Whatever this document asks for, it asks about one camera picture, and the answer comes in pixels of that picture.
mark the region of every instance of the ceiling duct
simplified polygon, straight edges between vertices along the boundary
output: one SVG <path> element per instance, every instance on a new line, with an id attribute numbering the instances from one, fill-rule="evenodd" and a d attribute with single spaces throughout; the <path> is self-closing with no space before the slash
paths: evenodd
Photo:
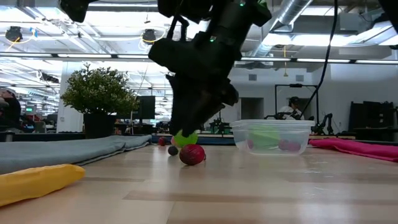
<path id="1" fill-rule="evenodd" d="M 264 40 L 270 31 L 276 30 L 283 26 L 291 26 L 296 19 L 303 13 L 305 8 L 307 8 L 311 4 L 312 0 L 284 0 L 280 5 L 280 10 L 278 11 L 278 16 L 276 19 L 272 19 L 268 22 L 267 26 L 263 26 L 262 33 L 264 36 Z M 252 57 L 266 57 L 271 49 L 274 47 L 273 45 L 266 45 L 262 43 L 257 47 L 256 50 L 252 51 Z M 243 67 L 245 68 L 258 68 L 263 67 L 260 65 L 261 62 L 251 62 L 245 64 Z"/>

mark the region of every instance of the ceiling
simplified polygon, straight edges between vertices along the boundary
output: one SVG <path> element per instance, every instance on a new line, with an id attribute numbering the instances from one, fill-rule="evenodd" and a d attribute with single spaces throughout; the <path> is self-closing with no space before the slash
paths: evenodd
<path id="1" fill-rule="evenodd" d="M 169 28 L 172 19 L 166 18 L 156 12 L 155 1 L 132 0 L 107 0 L 90 4 L 84 23 L 74 23 L 59 8 L 54 7 L 57 0 L 35 0 L 34 6 L 21 6 L 14 4 L 13 0 L 7 0 L 7 5 L 0 5 L 0 52 L 42 52 L 42 53 L 81 53 L 81 54 L 147 54 L 150 45 L 143 43 L 141 35 L 146 29 L 154 29 L 156 37 L 162 38 Z M 282 0 L 268 0 L 268 7 L 274 14 L 280 9 Z M 252 26 L 242 53 L 250 56 L 261 43 L 272 44 L 268 56 L 274 57 L 304 57 L 323 58 L 325 55 L 328 34 L 318 31 L 319 19 L 330 22 L 333 15 L 333 0 L 313 1 L 294 24 L 293 32 L 286 34 L 275 32 L 264 36 L 264 29 Z M 340 12 L 354 16 L 357 23 L 347 24 L 357 27 L 357 33 L 343 32 L 345 21 L 340 21 L 340 36 L 351 37 L 350 46 L 336 45 L 331 51 L 331 58 L 374 58 L 382 59 L 391 54 L 388 46 L 379 44 L 396 35 L 395 31 L 390 36 L 375 38 L 372 36 L 367 42 L 358 44 L 355 42 L 366 33 L 369 23 L 380 14 L 378 1 L 373 0 L 346 0 L 339 1 Z M 190 23 L 187 36 L 193 36 L 200 30 L 206 29 L 206 22 L 199 24 Z M 21 27 L 23 39 L 20 43 L 12 44 L 5 38 L 6 31 L 11 26 Z M 317 38 L 310 43 L 308 34 Z M 289 36 L 289 42 L 285 47 L 274 46 L 284 44 L 284 37 Z M 37 103 L 42 100 L 43 105 L 56 111 L 59 99 L 59 85 L 40 81 L 38 71 L 61 78 L 62 61 L 59 60 L 23 60 L 21 58 L 0 58 L 0 85 L 23 85 L 14 87 L 23 96 L 27 104 Z M 112 67 L 120 71 L 128 72 L 129 84 L 133 88 L 142 85 L 142 95 L 157 95 L 157 110 L 164 114 L 170 113 L 172 92 L 164 78 L 168 70 L 152 62 L 91 62 L 93 66 Z M 319 68 L 319 64 L 311 63 L 278 63 L 269 64 L 266 68 L 278 71 L 281 68 L 302 68 L 304 72 L 311 72 Z M 245 68 L 234 68 L 240 72 L 234 72 L 231 76 L 233 83 L 239 84 L 239 73 L 247 71 Z M 156 90 L 148 90 L 146 87 L 154 86 Z"/>

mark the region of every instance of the wooden table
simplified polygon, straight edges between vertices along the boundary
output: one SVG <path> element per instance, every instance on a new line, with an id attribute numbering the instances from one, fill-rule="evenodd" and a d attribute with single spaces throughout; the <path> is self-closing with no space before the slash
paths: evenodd
<path id="1" fill-rule="evenodd" d="M 398 223 L 397 164 L 321 149 L 300 157 L 205 150 L 194 167 L 157 146 L 89 164 L 82 181 L 0 208 L 0 223 Z"/>

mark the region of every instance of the pink fabric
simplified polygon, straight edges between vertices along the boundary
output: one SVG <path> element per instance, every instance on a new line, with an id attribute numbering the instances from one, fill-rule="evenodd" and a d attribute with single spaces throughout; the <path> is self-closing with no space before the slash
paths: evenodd
<path id="1" fill-rule="evenodd" d="M 357 156 L 398 162 L 398 146 L 380 146 L 337 138 L 311 140 L 310 144 L 322 149 L 336 149 Z"/>

